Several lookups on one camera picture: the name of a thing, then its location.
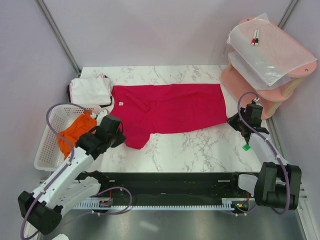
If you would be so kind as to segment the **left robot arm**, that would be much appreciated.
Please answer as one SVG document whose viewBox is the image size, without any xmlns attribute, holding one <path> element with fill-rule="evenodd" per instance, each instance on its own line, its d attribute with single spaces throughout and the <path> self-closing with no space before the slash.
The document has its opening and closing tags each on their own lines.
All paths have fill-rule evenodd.
<svg viewBox="0 0 320 240">
<path fill-rule="evenodd" d="M 36 228 L 37 233 L 48 235 L 63 216 L 88 197 L 104 197 L 110 191 L 107 177 L 93 171 L 77 186 L 74 180 L 107 149 L 115 148 L 126 140 L 121 120 L 113 115 L 102 118 L 100 125 L 81 135 L 71 153 L 53 174 L 32 192 L 23 191 L 18 205 L 23 223 Z"/>
</svg>

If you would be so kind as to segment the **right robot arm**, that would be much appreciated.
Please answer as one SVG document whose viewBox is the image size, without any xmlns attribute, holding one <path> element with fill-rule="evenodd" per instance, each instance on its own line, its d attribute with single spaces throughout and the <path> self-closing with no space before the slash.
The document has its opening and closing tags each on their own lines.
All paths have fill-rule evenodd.
<svg viewBox="0 0 320 240">
<path fill-rule="evenodd" d="M 273 145 L 270 133 L 261 126 L 262 112 L 263 107 L 252 102 L 227 119 L 261 162 L 259 173 L 234 173 L 229 191 L 235 197 L 248 192 L 253 195 L 256 205 L 285 214 L 298 207 L 302 170 L 289 164 Z"/>
</svg>

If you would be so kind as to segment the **magenta t shirt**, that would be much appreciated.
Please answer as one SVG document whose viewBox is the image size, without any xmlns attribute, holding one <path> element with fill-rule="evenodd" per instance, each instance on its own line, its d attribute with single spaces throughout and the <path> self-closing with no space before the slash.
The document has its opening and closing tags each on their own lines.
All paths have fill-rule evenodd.
<svg viewBox="0 0 320 240">
<path fill-rule="evenodd" d="M 122 121 L 125 145 L 136 150 L 152 134 L 192 132 L 227 121 L 219 84 L 115 85 L 111 94 L 111 114 Z"/>
</svg>

